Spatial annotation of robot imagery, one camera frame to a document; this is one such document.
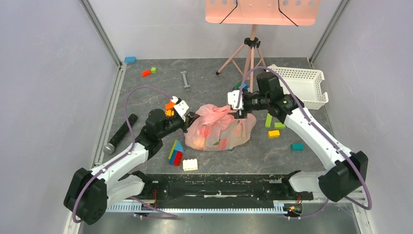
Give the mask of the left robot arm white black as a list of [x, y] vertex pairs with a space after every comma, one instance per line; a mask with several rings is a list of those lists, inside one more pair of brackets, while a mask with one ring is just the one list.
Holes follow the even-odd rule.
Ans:
[[179, 129], [186, 133], [198, 118], [194, 112], [167, 117], [161, 109], [151, 110], [145, 126], [124, 151], [101, 166], [78, 169], [63, 201], [72, 212], [73, 222], [92, 225], [109, 206], [121, 200], [136, 195], [150, 197], [153, 185], [129, 171], [151, 159], [162, 148], [162, 138]]

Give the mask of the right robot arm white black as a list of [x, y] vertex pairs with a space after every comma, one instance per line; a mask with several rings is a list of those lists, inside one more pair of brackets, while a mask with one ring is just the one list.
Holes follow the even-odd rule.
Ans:
[[292, 93], [284, 93], [286, 81], [276, 72], [257, 75], [259, 89], [249, 92], [234, 89], [227, 94], [227, 103], [235, 118], [246, 118], [253, 111], [267, 110], [287, 128], [295, 132], [316, 154], [324, 166], [321, 172], [296, 171], [282, 184], [282, 195], [294, 199], [301, 192], [322, 193], [328, 200], [338, 202], [362, 187], [366, 189], [368, 157], [339, 143]]

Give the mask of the pink plastic bag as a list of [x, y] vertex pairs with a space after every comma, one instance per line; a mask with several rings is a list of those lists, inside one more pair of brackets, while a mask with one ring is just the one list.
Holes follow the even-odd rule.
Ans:
[[200, 117], [184, 134], [186, 146], [202, 151], [225, 151], [248, 142], [256, 124], [255, 116], [248, 114], [247, 118], [235, 119], [230, 113], [229, 105], [202, 105], [196, 111]]

